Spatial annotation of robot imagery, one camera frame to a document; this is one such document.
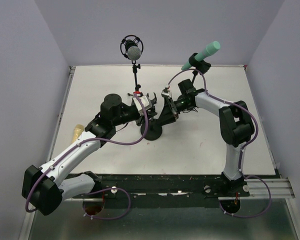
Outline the black round-base stand front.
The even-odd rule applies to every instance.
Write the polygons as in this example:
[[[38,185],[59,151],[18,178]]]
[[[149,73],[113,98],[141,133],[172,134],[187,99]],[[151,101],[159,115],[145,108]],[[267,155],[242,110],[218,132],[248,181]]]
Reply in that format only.
[[[148,141],[157,140],[163,133],[161,125],[155,118],[155,116],[158,114],[158,112],[156,111],[157,96],[155,93],[153,93],[153,95],[154,98],[150,99],[149,93],[146,94],[146,97],[150,100],[151,103],[151,107],[146,111],[148,119],[148,128],[144,138]]]

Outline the beige gold microphone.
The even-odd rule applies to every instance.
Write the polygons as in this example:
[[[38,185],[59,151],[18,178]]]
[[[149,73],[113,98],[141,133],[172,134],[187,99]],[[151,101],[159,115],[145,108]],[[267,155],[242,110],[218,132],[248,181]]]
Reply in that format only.
[[[79,136],[82,134],[82,132],[85,130],[85,127],[81,124],[77,124],[73,129],[73,134],[71,138],[71,143],[74,143]]]

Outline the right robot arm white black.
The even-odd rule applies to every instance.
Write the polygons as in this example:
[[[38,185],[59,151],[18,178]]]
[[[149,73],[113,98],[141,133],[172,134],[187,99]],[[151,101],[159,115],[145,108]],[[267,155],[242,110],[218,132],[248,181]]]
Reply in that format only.
[[[244,146],[255,133],[253,117],[244,101],[219,100],[203,88],[196,89],[190,79],[183,80],[178,87],[181,95],[176,101],[172,98],[169,85],[162,90],[164,105],[157,123],[160,126],[172,124],[177,121],[182,111],[195,108],[204,109],[217,116],[220,134],[226,143],[226,160],[222,174],[227,179],[220,183],[220,191],[231,196],[238,190],[236,181],[242,178]]]

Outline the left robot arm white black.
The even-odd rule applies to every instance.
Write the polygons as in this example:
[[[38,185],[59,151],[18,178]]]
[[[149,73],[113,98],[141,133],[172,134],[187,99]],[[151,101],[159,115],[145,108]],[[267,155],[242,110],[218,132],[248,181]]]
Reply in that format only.
[[[79,137],[62,153],[40,167],[29,166],[24,173],[21,195],[25,198],[25,210],[47,216],[54,212],[62,201],[87,194],[94,198],[100,194],[101,185],[91,172],[68,178],[71,171],[85,158],[102,148],[106,143],[119,145],[112,140],[116,127],[135,121],[137,125],[149,126],[156,115],[157,100],[135,92],[131,105],[122,102],[115,93],[105,96],[100,112],[88,123]]]

